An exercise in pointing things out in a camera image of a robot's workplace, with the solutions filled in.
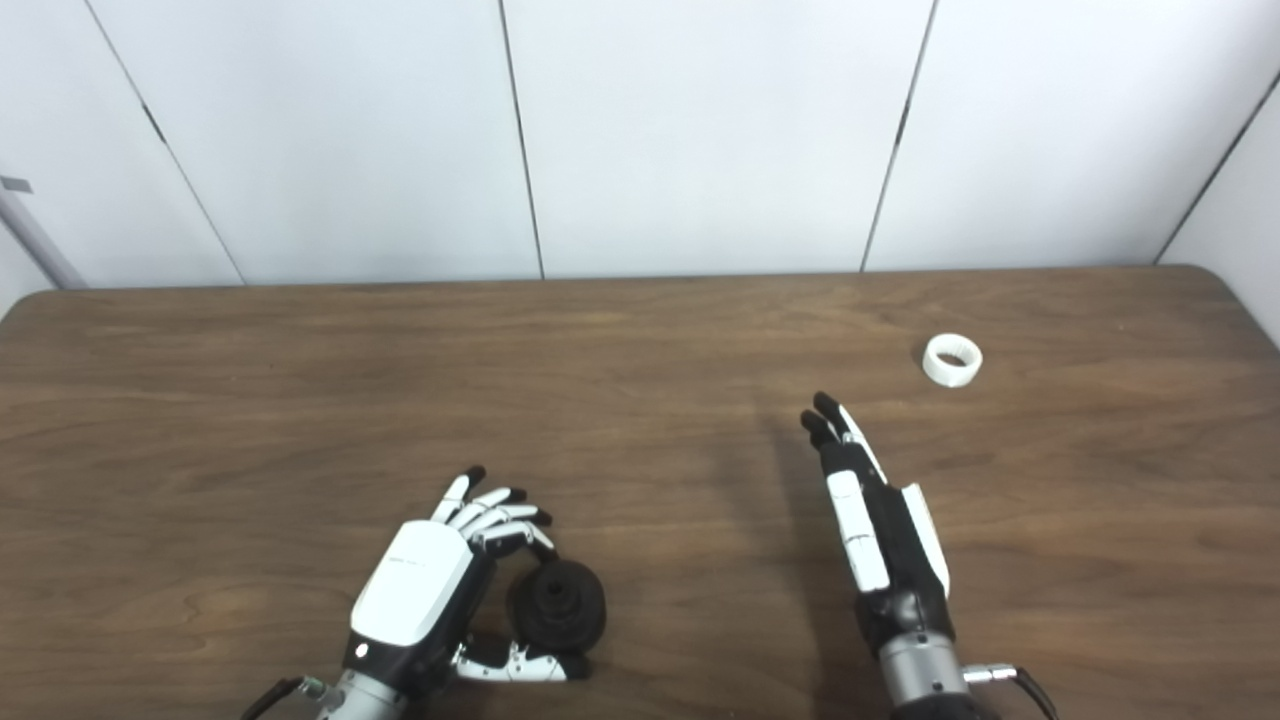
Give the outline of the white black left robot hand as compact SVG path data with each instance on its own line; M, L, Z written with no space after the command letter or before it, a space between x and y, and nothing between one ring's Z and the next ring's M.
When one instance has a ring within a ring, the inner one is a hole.
M451 679L550 683L584 679L607 624L602 579L563 559L550 515L526 492L485 493L475 466L456 477L425 518L394 533L349 615L343 669L421 700ZM500 560L530 552L535 568L506 600L511 633L476 632L474 619Z

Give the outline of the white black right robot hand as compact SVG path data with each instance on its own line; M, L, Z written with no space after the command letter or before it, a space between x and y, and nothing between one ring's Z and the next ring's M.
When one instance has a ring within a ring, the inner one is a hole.
M831 395L814 393L801 424L819 455L870 652L901 635L955 641L950 570L922 488L888 483L865 434Z

